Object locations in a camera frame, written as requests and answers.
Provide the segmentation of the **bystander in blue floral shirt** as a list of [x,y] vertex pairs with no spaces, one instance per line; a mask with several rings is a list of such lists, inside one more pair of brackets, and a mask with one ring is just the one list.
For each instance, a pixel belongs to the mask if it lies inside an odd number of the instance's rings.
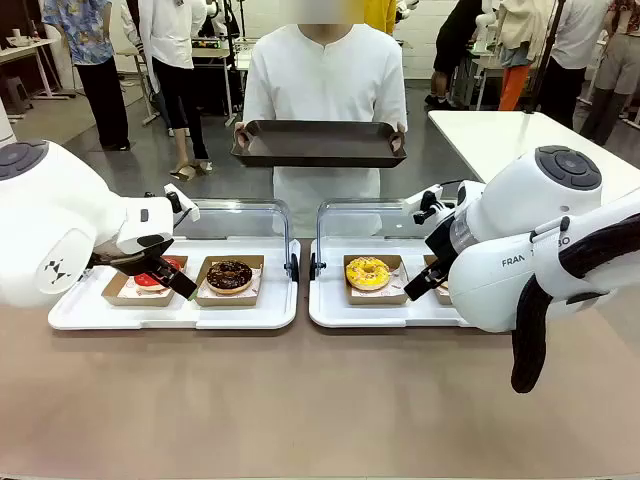
[[42,21],[67,42],[102,149],[127,151],[128,120],[110,40],[111,9],[112,0],[43,0]]

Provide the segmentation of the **grey plastic stool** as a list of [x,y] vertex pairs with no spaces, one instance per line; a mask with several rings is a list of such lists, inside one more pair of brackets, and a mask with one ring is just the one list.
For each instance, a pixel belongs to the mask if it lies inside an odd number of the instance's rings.
[[8,77],[0,81],[0,91],[5,95],[5,108],[11,114],[24,114],[33,105],[20,77]]

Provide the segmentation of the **dark brown serving tray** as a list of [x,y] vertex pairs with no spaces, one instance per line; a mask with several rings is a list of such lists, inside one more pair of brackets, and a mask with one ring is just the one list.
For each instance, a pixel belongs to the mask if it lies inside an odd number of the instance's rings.
[[384,122],[254,120],[246,123],[249,144],[234,141],[231,154],[249,168],[378,168],[398,166],[404,147],[393,152],[394,128]]

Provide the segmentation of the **bystander in yellow top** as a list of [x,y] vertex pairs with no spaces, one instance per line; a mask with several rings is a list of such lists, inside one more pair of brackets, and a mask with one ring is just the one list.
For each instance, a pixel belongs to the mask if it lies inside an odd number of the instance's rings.
[[364,0],[364,21],[367,25],[392,35],[396,22],[397,0]]

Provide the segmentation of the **white background desk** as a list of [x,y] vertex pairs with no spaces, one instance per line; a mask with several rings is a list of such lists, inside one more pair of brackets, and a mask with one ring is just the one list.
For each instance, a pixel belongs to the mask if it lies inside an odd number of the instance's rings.
[[[50,88],[48,77],[44,69],[44,65],[41,59],[40,49],[44,46],[51,45],[56,43],[54,39],[40,39],[40,40],[32,40],[29,44],[25,44],[20,47],[12,47],[6,50],[0,51],[0,66],[6,63],[10,63],[16,60],[19,60],[24,57],[34,56],[37,63],[37,68],[39,71],[39,76],[41,82],[44,87],[44,93],[41,95],[36,95],[36,100],[70,100],[73,99],[76,94],[75,93],[63,93],[61,92],[61,86],[58,84],[58,92],[53,92]],[[22,120],[25,115],[10,115],[7,112],[10,123],[15,123],[18,120]]]

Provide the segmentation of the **bystander with orange trousers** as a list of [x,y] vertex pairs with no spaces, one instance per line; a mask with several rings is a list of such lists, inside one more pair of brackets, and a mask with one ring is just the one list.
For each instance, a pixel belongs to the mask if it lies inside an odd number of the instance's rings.
[[543,51],[551,7],[548,0],[501,0],[498,47],[503,81],[499,111],[513,111],[531,65]]

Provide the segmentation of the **white printed paper liner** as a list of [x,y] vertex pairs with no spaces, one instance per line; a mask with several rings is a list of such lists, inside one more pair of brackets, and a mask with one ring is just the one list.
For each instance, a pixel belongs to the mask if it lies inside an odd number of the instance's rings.
[[357,298],[395,297],[404,294],[404,286],[406,283],[407,281],[404,275],[393,272],[389,282],[384,287],[372,291],[358,290],[351,287],[350,294]]
[[248,283],[247,287],[244,288],[242,291],[230,293],[230,294],[223,294],[223,293],[214,291],[210,287],[208,281],[206,279],[203,279],[199,287],[197,297],[204,298],[204,299],[218,299],[218,298],[231,299],[231,298],[257,297],[260,290],[261,276],[262,276],[262,271],[260,269],[252,268],[252,279]]

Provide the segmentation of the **bystander in black clothes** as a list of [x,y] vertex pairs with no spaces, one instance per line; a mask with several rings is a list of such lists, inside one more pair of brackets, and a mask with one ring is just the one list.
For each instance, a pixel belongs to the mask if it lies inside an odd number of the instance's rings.
[[459,0],[441,26],[436,38],[431,91],[425,98],[433,109],[453,109],[447,97],[449,80],[476,31],[476,17],[482,13],[482,0]]

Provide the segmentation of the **bystander in khaki shorts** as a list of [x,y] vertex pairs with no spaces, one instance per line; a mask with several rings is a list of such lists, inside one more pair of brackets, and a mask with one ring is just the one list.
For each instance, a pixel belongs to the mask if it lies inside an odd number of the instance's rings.
[[604,146],[640,82],[640,0],[613,0],[605,16],[607,45],[596,74],[591,110],[580,134]]

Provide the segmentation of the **red glazed donut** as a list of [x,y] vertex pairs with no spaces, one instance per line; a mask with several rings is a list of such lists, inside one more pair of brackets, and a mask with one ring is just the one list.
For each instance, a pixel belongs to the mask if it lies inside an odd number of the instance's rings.
[[[163,257],[163,260],[167,261],[170,265],[177,268],[178,270],[182,269],[182,264],[172,257]],[[166,287],[161,285],[158,281],[154,280],[147,274],[134,276],[134,284],[136,286],[136,289],[142,292],[159,293],[166,290]]]

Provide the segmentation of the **white display tray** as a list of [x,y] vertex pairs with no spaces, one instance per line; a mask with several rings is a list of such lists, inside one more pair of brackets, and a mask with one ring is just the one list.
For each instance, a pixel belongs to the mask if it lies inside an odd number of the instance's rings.
[[187,258],[185,273],[199,280],[208,257],[243,254],[263,258],[260,289],[256,304],[201,306],[179,295],[166,307],[114,306],[102,293],[116,276],[108,267],[96,267],[67,291],[48,314],[56,330],[139,330],[139,329],[279,329],[295,317],[298,284],[285,272],[285,253],[281,237],[230,237],[226,240],[178,238],[168,253]]
[[354,299],[345,279],[345,265],[352,257],[373,256],[386,260],[398,256],[413,279],[430,253],[421,239],[384,237],[324,237],[312,243],[311,258],[326,266],[310,280],[309,314],[327,328],[467,327],[456,309],[443,305],[433,291],[413,302],[403,295],[382,299]]

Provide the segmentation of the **bystander white shirt black trousers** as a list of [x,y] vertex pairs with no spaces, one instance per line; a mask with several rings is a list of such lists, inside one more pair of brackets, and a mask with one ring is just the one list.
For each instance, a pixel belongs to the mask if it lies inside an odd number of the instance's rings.
[[152,86],[160,91],[174,131],[177,163],[209,161],[196,106],[192,38],[207,18],[206,0],[137,0],[139,34],[150,67]]

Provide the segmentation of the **bystander white shirt dark trousers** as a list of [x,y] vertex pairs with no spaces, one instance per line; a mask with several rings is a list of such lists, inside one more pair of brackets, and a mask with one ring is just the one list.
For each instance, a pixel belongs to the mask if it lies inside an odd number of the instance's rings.
[[613,0],[566,0],[542,82],[540,111],[573,128],[577,97]]

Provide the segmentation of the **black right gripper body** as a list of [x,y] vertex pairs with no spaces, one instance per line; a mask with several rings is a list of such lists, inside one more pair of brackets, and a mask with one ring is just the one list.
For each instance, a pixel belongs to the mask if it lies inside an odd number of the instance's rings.
[[454,220],[454,215],[450,214],[425,238],[426,245],[437,259],[436,263],[442,268],[450,268],[458,256],[450,239]]

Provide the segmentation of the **person in white shirt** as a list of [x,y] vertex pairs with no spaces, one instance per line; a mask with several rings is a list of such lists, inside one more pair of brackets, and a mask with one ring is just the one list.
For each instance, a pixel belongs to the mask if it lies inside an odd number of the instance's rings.
[[[254,46],[242,121],[383,122],[408,127],[402,50],[367,24],[289,24]],[[316,235],[326,200],[380,195],[375,168],[277,167],[273,191],[298,238]]]

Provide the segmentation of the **brown cardboard donut box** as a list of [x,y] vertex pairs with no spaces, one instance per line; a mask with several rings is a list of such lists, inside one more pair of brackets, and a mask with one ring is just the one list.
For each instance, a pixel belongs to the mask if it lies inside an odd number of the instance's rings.
[[[424,262],[425,266],[429,270],[429,277],[435,279],[435,275],[439,272],[438,269],[433,268],[433,265],[438,262],[437,257],[435,255],[425,255]],[[452,306],[447,280],[443,280],[436,288],[434,288],[434,292],[441,305]]]
[[[207,271],[214,262],[220,262],[225,260],[236,260],[246,263],[251,269],[260,269],[263,274],[264,270],[264,256],[263,255],[226,255],[226,256],[207,256],[201,265],[200,271],[197,277],[197,284],[200,287],[201,282],[205,279]],[[195,302],[200,307],[255,307],[257,305],[259,294],[257,297],[252,298],[231,298],[231,299],[204,299],[198,298],[197,294]]]
[[102,292],[102,297],[116,307],[159,307],[169,305],[174,291],[166,288],[159,293],[142,292],[136,289],[134,276],[117,272]]
[[390,273],[392,275],[393,272],[397,272],[400,275],[404,275],[406,277],[406,285],[408,284],[408,275],[400,255],[344,255],[343,256],[343,273],[344,273],[344,290],[346,293],[347,303],[352,306],[374,306],[374,305],[403,305],[407,300],[408,296],[404,292],[403,295],[398,295],[395,297],[378,297],[378,298],[357,298],[353,297],[350,294],[350,288],[352,287],[346,279],[345,275],[345,267],[347,264],[357,258],[357,257],[375,257],[382,260],[389,267]]

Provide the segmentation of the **clear hinged display lid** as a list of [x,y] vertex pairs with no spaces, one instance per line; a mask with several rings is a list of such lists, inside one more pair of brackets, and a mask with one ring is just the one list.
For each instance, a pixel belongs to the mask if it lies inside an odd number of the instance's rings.
[[402,212],[404,199],[334,199],[321,204],[316,217],[310,278],[327,269],[337,250],[347,254],[428,253],[425,238],[435,227],[418,226]]
[[174,227],[175,237],[189,240],[230,240],[232,238],[280,239],[284,242],[287,276],[299,281],[298,254],[288,206],[277,199],[197,199],[200,218],[185,217]]

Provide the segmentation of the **black tripod pole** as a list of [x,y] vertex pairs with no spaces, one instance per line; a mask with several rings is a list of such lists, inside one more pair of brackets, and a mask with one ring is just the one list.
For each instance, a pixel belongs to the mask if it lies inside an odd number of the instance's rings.
[[534,113],[539,104],[540,91],[541,91],[542,84],[544,81],[544,76],[548,67],[551,50],[556,40],[558,27],[560,24],[562,12],[564,10],[566,1],[567,0],[555,0],[554,11],[551,17],[551,25],[550,25],[550,28],[548,29],[548,35],[545,40],[543,54],[538,64],[538,69],[537,69],[537,73],[536,73],[536,77],[533,85],[531,99],[524,110],[526,114]]

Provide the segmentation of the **white side table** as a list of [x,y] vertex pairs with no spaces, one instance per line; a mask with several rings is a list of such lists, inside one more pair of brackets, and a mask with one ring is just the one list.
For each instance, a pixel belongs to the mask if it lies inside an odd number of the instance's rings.
[[640,169],[542,113],[431,111],[429,118],[484,182],[530,149],[561,145],[578,150],[595,162],[603,175],[603,203],[640,188]]

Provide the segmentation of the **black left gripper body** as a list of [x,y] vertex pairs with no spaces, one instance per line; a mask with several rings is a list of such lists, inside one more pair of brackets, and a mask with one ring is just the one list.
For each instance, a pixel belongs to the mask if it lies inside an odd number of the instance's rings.
[[114,241],[104,242],[97,246],[88,260],[88,268],[109,266],[121,273],[157,273],[162,268],[168,269],[168,263],[162,255],[173,244],[173,240],[165,240],[150,247],[143,247],[136,253],[124,253]]

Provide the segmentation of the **yellow sprinkled donut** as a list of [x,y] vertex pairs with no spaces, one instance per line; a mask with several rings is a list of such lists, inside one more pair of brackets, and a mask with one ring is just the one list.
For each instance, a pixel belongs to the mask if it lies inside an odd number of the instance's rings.
[[349,284],[360,291],[375,291],[384,288],[390,281],[389,267],[375,257],[357,257],[345,267]]

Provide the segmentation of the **chocolate sprinkled donut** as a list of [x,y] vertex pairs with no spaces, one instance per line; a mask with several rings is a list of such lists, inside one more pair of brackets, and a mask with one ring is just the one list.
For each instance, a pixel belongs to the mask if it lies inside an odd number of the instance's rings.
[[209,288],[221,295],[243,292],[252,279],[253,270],[246,263],[236,260],[214,262],[205,277]]

